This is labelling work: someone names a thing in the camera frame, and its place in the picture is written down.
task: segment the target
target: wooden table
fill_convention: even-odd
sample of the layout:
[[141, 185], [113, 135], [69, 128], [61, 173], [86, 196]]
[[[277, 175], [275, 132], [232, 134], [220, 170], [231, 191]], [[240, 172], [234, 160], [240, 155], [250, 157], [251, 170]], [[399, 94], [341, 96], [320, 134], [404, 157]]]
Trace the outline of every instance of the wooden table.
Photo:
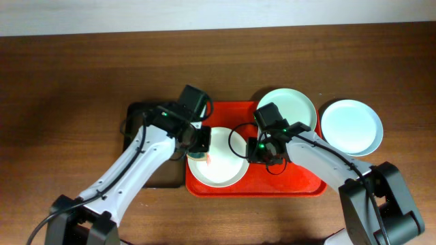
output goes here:
[[[122, 149], [127, 106], [175, 99], [185, 84], [215, 101], [295, 88], [320, 108], [370, 105], [379, 149], [436, 240], [436, 23], [0, 38], [0, 244], [24, 244], [60, 195], [75, 197]], [[344, 227], [337, 194], [199, 199], [183, 187], [140, 191], [120, 236], [134, 244], [261, 244], [323, 238]], [[35, 244], [41, 244], [45, 228]]]

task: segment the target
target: white plate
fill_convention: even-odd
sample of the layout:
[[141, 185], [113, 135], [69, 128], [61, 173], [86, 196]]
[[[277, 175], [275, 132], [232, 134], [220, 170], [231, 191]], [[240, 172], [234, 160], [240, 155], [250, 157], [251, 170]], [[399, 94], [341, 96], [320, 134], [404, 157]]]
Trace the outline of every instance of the white plate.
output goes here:
[[316, 127], [316, 110], [311, 100], [303, 93], [290, 88], [279, 88], [267, 93], [259, 102], [258, 109], [273, 102], [289, 125], [302, 122], [312, 130]]
[[[231, 130], [224, 127], [214, 127], [211, 131], [211, 146], [209, 147], [209, 163], [188, 159], [191, 173], [201, 183], [211, 187], [226, 187], [238, 182], [248, 170], [248, 162], [230, 150], [228, 138]], [[230, 140], [236, 153], [245, 156], [247, 143], [237, 132], [233, 132]]]
[[351, 99], [330, 105], [322, 115], [321, 128], [329, 144], [355, 157], [372, 153], [383, 140], [379, 116], [369, 106]]

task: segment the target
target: white round plate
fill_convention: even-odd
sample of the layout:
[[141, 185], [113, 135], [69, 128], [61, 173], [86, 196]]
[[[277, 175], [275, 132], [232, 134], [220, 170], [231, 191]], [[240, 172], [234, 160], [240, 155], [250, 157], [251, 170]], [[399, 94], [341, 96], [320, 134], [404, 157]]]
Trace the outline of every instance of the white round plate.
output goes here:
[[302, 122], [312, 130], [316, 127], [316, 110], [311, 100], [303, 93], [290, 88], [279, 88], [267, 93], [259, 102], [258, 109], [273, 102], [289, 125]]
[[[214, 127], [211, 131], [211, 146], [208, 162], [195, 161], [188, 158], [191, 173], [201, 183], [211, 187], [226, 187], [238, 182], [248, 170], [248, 162], [230, 150], [228, 138], [231, 130], [225, 127]], [[230, 140], [236, 153], [245, 156], [247, 143], [237, 132], [233, 132]]]
[[344, 99], [331, 104], [322, 115], [326, 141], [354, 157], [372, 153], [383, 139], [379, 116], [362, 102]]

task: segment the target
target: red placemat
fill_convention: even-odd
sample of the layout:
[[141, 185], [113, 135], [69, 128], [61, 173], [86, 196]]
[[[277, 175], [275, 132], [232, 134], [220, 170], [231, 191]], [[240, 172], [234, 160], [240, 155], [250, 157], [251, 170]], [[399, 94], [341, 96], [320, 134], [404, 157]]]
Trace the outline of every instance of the red placemat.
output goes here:
[[[254, 122], [253, 112], [258, 101], [214, 102], [213, 106], [213, 115], [203, 125], [233, 129], [241, 123]], [[321, 135], [319, 115], [315, 132]], [[238, 133], [247, 141], [248, 137], [257, 137], [258, 128], [247, 125], [238, 129]], [[270, 171], [279, 173], [284, 166], [274, 165]], [[288, 163], [286, 170], [278, 176], [269, 174], [265, 165], [250, 164], [237, 183], [213, 188], [198, 181], [186, 162], [186, 187], [197, 197], [314, 197], [321, 195], [327, 185], [309, 170]]]

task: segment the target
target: white wall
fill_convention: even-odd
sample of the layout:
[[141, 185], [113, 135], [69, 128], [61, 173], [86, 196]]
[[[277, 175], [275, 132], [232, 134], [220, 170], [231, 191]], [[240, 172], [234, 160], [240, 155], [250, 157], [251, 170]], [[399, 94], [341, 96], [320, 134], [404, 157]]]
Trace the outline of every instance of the white wall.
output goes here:
[[0, 35], [436, 20], [436, 0], [0, 0]]

